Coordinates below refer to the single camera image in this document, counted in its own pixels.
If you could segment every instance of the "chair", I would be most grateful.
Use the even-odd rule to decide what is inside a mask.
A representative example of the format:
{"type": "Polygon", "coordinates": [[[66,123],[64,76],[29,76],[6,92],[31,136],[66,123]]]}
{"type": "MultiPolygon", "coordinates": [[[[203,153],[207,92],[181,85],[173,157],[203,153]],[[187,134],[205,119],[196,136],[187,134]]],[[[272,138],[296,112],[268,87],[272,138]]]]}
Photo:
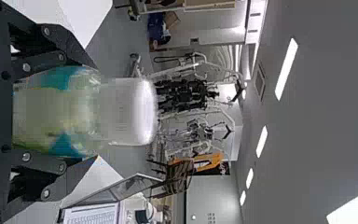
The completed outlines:
{"type": "Polygon", "coordinates": [[[151,188],[151,190],[153,190],[163,187],[165,192],[157,195],[150,194],[151,198],[160,199],[173,194],[185,192],[190,186],[192,176],[196,171],[193,160],[179,161],[174,164],[166,164],[151,160],[147,161],[157,164],[163,168],[163,170],[153,169],[153,171],[159,174],[165,174],[165,180],[151,188]]]}

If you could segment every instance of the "black metal frame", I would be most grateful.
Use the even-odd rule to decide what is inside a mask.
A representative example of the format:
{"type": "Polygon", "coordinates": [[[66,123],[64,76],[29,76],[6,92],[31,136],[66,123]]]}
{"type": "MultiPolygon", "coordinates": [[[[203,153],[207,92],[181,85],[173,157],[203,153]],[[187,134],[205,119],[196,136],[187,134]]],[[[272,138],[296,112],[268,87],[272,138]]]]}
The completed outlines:
{"type": "Polygon", "coordinates": [[[63,65],[95,63],[75,36],[56,24],[36,24],[0,1],[0,223],[34,202],[71,193],[95,162],[59,159],[11,145],[12,92],[18,79],[63,65]],[[11,54],[10,45],[19,52],[11,54]],[[10,172],[16,172],[11,181],[10,172]]]}

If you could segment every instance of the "white cylindrical container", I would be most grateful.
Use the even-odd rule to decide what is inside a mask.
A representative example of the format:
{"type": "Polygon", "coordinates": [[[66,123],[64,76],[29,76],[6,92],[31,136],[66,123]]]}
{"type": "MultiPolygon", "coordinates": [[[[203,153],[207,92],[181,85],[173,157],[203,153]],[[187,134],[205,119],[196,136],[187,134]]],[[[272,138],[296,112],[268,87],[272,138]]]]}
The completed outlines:
{"type": "Polygon", "coordinates": [[[105,144],[151,143],[158,126],[148,80],[101,83],[97,70],[60,67],[14,86],[13,144],[63,157],[85,157],[105,144]]]}

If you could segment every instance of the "ventilation grille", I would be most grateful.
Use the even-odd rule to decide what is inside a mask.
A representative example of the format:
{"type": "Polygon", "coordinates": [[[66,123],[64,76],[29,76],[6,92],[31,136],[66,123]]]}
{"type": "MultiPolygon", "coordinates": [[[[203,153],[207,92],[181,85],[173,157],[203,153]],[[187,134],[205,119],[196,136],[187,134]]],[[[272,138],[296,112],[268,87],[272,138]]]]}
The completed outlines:
{"type": "Polygon", "coordinates": [[[264,90],[266,89],[266,76],[264,74],[264,69],[261,63],[257,64],[254,76],[255,90],[260,101],[263,101],[264,90]]]}

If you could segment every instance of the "cable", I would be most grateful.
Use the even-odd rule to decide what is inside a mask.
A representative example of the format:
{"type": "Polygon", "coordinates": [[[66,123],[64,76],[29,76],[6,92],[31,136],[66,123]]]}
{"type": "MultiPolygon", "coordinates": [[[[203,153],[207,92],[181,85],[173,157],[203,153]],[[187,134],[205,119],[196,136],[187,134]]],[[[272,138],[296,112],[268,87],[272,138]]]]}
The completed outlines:
{"type": "Polygon", "coordinates": [[[192,58],[192,53],[188,53],[182,56],[160,56],[160,57],[155,57],[153,59],[154,63],[168,63],[168,62],[175,62],[178,61],[179,59],[184,58],[186,61],[192,58]]]}

